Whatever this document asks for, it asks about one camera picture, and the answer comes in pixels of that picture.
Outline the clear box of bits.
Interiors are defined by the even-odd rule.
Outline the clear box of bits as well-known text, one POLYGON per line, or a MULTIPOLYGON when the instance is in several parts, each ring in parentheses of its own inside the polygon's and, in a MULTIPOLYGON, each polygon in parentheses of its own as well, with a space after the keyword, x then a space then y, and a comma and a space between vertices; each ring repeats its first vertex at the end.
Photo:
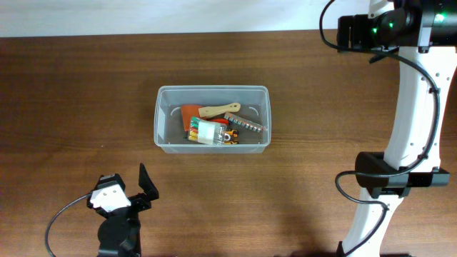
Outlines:
POLYGON ((206 145, 222 145, 225 142, 227 125, 206 121, 193 116, 190 119, 187 139, 206 145))

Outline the orange scraper wooden handle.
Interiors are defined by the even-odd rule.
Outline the orange scraper wooden handle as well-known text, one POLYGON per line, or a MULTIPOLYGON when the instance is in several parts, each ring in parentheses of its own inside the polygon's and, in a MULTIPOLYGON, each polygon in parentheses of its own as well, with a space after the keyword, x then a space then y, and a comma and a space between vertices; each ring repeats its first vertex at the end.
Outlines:
POLYGON ((181 116, 183 120, 184 131, 187 132, 189 130, 191 118, 194 116, 201 119, 210 119, 226 112, 237 112, 240 109, 240 103, 231 103, 223 106, 200 106, 196 104, 182 105, 181 116))

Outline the orange black long-nose pliers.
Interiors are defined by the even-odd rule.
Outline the orange black long-nose pliers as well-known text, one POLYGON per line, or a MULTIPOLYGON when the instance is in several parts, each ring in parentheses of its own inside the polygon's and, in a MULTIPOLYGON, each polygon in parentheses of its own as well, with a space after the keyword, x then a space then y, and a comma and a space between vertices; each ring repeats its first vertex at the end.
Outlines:
POLYGON ((187 139, 206 145, 238 144, 238 131, 229 130, 224 133, 215 133, 210 137, 209 135, 199 136, 198 131, 190 130, 187 139))

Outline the red handled side cutters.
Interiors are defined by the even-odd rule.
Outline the red handled side cutters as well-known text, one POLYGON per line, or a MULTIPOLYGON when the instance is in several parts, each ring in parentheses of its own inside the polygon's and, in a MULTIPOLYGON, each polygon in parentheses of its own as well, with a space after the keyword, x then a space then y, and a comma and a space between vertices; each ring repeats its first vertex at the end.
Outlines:
POLYGON ((221 119, 221 118, 219 118, 219 119, 211 119, 211 122, 215 122, 215 123, 219 123, 219 124, 224 124, 224 125, 226 125, 226 126, 229 125, 229 121, 228 121, 228 120, 226 120, 226 119, 221 119))

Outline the orange bit holder strip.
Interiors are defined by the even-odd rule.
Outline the orange bit holder strip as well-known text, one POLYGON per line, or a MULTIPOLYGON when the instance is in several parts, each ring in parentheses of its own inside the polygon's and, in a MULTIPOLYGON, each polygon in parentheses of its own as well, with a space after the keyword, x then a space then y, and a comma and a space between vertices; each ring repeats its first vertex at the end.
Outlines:
POLYGON ((251 131, 255 131, 257 133, 264 132, 264 131, 268 130, 267 126, 263 126, 261 124, 255 123, 255 122, 253 122, 251 120, 242 118, 242 117, 237 116, 237 115, 235 115, 233 113, 230 113, 230 112, 226 112, 224 114, 224 119, 229 121, 231 124, 236 124, 237 126, 241 126, 241 127, 245 128, 245 129, 248 129, 248 130, 251 130, 251 131))

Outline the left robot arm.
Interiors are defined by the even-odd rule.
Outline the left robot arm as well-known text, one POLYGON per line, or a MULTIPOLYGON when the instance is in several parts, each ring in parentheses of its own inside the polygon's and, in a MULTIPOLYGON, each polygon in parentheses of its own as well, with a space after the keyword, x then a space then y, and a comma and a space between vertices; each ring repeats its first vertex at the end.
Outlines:
POLYGON ((159 199, 159 191, 149 177, 145 165, 139 164, 139 187, 133 196, 125 193, 125 183, 117 173, 101 176, 86 202, 88 208, 104 217, 99 226, 98 256, 141 256, 141 222, 139 213, 149 210, 159 199))

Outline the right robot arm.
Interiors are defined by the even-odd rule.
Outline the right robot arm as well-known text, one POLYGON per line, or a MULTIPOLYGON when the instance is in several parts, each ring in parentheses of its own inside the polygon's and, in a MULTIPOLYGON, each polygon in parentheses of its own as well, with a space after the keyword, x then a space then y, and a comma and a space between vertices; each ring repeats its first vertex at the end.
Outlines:
POLYGON ((361 188, 339 256, 378 256, 389 221, 414 187, 445 186, 440 133, 456 70, 454 1, 371 1, 368 13, 338 20, 340 51, 372 51, 400 60, 391 138, 383 152, 361 152, 355 175, 361 188))

